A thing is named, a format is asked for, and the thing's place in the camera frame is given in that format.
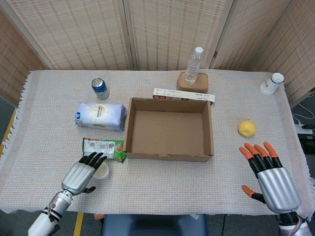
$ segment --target orange fingertip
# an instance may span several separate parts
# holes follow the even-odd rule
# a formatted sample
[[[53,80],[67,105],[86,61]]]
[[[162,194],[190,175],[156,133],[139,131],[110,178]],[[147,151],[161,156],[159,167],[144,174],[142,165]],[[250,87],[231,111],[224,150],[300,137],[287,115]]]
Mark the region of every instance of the orange fingertip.
[[[255,144],[254,148],[259,152],[262,157],[268,156],[268,153],[261,146]]]
[[[249,151],[247,151],[244,147],[240,147],[239,149],[240,149],[240,152],[245,156],[247,160],[253,158],[252,154]]]
[[[244,143],[244,146],[247,148],[248,151],[251,152],[251,154],[253,155],[259,154],[259,152],[249,143]]]
[[[254,191],[252,191],[248,186],[242,185],[242,190],[244,193],[246,193],[250,198],[252,198],[252,195],[255,194]]]
[[[273,147],[268,142],[264,142],[264,146],[267,149],[267,151],[269,152],[270,157],[278,157],[278,154],[276,153],[276,151],[273,149]]]

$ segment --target tablecloth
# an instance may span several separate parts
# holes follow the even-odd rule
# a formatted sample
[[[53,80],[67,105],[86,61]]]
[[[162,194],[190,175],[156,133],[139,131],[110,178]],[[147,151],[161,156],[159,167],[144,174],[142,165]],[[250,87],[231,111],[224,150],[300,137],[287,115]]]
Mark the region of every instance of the tablecloth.
[[[209,92],[215,155],[206,163],[127,159],[106,161],[110,175],[92,179],[91,194],[73,197],[69,210],[89,213],[138,214],[271,214],[248,198],[246,184],[258,191],[257,180],[238,148],[245,142],[270,142],[290,172],[302,200],[298,213],[314,212],[314,188],[305,156],[294,130],[289,104],[281,85],[271,95],[259,91],[271,73],[203,70]],[[151,98],[153,88],[175,89],[180,71],[44,70],[29,74],[22,101],[0,159],[0,209],[11,212],[43,209],[61,190],[61,181],[82,156],[82,138],[123,139],[123,132],[77,127],[81,102],[123,103]],[[98,100],[91,80],[101,77],[109,98]],[[241,136],[237,125],[253,120],[257,133]]]

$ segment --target open cardboard box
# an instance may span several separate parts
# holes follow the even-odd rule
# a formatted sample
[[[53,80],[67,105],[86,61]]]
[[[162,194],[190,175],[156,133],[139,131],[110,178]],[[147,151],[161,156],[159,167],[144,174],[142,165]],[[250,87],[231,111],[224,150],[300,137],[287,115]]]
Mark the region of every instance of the open cardboard box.
[[[131,98],[128,158],[206,162],[214,154],[210,102]]]

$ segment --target green snack package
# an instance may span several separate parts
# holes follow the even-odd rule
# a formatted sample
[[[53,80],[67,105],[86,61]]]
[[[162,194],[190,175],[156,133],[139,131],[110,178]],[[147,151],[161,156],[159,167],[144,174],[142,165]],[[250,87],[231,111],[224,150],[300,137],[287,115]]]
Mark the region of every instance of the green snack package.
[[[92,152],[103,152],[107,159],[123,162],[126,158],[123,151],[123,140],[102,140],[83,138],[82,151],[83,155],[90,155]]]

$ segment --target small white bowl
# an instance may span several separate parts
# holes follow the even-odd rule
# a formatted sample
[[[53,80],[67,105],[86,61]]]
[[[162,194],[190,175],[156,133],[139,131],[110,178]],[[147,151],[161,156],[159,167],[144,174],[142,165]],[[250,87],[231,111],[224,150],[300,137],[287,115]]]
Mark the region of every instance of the small white bowl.
[[[109,176],[108,166],[103,162],[101,166],[95,171],[93,178],[95,179],[106,179]]]

